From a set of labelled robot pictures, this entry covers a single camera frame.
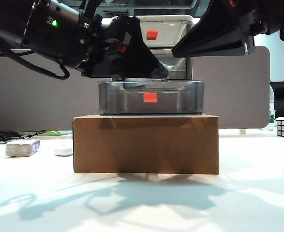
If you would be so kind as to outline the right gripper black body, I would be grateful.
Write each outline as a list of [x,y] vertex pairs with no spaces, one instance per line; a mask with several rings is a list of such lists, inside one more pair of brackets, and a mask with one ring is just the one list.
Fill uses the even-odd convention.
[[284,36],[284,0],[230,0],[229,5],[237,15],[249,15],[249,35]]

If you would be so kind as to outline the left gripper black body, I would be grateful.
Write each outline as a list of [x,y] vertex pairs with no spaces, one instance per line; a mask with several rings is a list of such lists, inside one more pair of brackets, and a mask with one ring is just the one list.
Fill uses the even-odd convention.
[[109,24],[103,26],[101,15],[95,15],[92,20],[91,31],[87,33],[83,58],[88,54],[105,54],[107,56],[120,55],[124,59],[126,48],[131,40],[131,34],[126,30],[126,17],[129,16],[118,16],[112,19]]

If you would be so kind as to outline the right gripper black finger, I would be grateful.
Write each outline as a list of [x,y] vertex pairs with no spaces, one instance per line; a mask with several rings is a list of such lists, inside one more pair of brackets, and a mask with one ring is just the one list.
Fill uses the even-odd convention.
[[177,58],[244,56],[256,50],[250,0],[212,0],[200,21],[174,46]]

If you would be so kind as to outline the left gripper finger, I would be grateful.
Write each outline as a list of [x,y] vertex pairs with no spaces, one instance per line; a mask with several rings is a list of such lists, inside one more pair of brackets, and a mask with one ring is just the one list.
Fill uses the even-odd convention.
[[126,21],[126,30],[131,34],[131,40],[122,61],[121,77],[166,79],[169,71],[143,41],[140,19],[126,17]]
[[81,73],[81,76],[90,78],[122,78],[120,55],[107,56],[105,54],[88,54],[75,67]]

